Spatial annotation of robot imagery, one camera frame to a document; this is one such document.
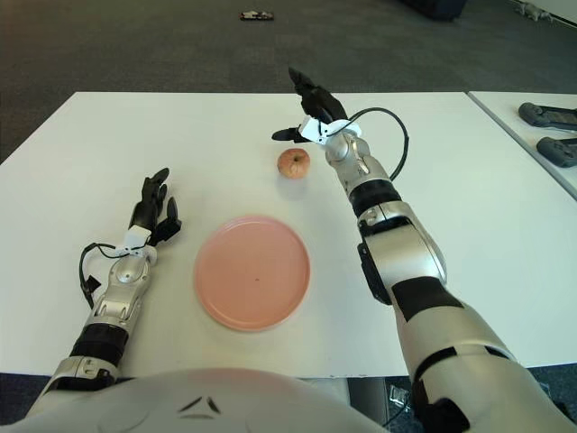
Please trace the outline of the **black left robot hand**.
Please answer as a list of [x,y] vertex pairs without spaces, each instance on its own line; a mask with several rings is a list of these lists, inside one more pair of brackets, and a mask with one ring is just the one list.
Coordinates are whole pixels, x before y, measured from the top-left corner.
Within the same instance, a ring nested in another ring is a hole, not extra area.
[[136,226],[147,231],[144,240],[139,242],[137,247],[155,247],[160,242],[168,241],[181,229],[182,222],[179,219],[176,199],[171,197],[165,201],[168,176],[169,168],[164,168],[144,179],[141,200],[135,205],[129,223],[130,229]]

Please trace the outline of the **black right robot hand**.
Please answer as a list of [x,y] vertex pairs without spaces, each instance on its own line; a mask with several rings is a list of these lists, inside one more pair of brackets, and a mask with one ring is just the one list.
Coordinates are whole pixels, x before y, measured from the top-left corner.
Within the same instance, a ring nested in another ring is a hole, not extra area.
[[[348,120],[342,104],[328,90],[315,84],[311,78],[297,69],[288,67],[288,73],[296,93],[301,96],[301,106],[305,114],[316,119],[317,124],[318,121],[322,124],[331,124],[334,121]],[[279,142],[310,142],[301,135],[299,128],[300,126],[277,131],[271,139]]]

